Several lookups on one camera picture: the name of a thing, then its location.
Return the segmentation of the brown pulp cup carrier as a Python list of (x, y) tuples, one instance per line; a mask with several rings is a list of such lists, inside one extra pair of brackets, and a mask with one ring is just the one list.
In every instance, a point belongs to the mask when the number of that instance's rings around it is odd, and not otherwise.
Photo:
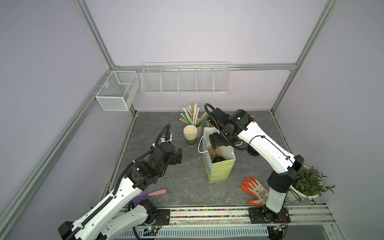
[(211, 157), (212, 163), (217, 162), (216, 158), (221, 157), (220, 149), (213, 149), (212, 146), (208, 146), (208, 153)]

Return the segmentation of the lidded paper coffee cup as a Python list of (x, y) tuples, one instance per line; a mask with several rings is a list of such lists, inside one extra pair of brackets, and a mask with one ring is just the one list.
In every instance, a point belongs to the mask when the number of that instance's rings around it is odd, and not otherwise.
[(219, 162), (222, 162), (222, 161), (225, 161), (226, 159), (221, 157), (221, 156), (217, 156), (215, 157), (213, 160), (212, 160), (212, 163), (219, 163)]

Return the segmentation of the green white paper bag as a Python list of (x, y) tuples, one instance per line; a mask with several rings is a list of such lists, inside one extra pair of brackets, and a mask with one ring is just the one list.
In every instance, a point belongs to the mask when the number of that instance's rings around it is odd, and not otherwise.
[(205, 127), (198, 147), (199, 153), (203, 156), (209, 184), (226, 181), (236, 161), (233, 147), (221, 146), (213, 149), (209, 137), (214, 133), (218, 133), (216, 128)]

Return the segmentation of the paper cups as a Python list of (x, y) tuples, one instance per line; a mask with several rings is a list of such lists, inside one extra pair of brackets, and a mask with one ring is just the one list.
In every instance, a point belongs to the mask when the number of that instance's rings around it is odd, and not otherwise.
[(193, 147), (196, 144), (198, 129), (193, 125), (187, 125), (183, 129), (183, 134), (188, 146)]

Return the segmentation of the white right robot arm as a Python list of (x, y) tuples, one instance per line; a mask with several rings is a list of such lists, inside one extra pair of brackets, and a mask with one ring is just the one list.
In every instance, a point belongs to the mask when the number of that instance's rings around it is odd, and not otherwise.
[(262, 156), (273, 168), (267, 180), (269, 197), (262, 211), (262, 217), (269, 223), (285, 220), (289, 223), (288, 212), (284, 208), (290, 186), (297, 179), (304, 158), (294, 156), (270, 138), (244, 110), (232, 115), (206, 103), (204, 106), (208, 121), (217, 129), (210, 134), (213, 149), (231, 146), (239, 151), (248, 151), (252, 156)]

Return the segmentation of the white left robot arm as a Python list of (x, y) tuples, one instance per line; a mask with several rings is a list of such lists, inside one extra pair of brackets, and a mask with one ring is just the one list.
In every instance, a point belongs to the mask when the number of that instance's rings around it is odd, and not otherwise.
[(63, 240), (114, 240), (127, 229), (152, 224), (157, 208), (143, 200), (127, 213), (117, 213), (146, 188), (161, 178), (169, 165), (182, 162), (183, 150), (171, 140), (169, 124), (158, 134), (150, 150), (133, 160), (119, 176), (113, 190), (95, 207), (74, 222), (64, 222), (58, 229)]

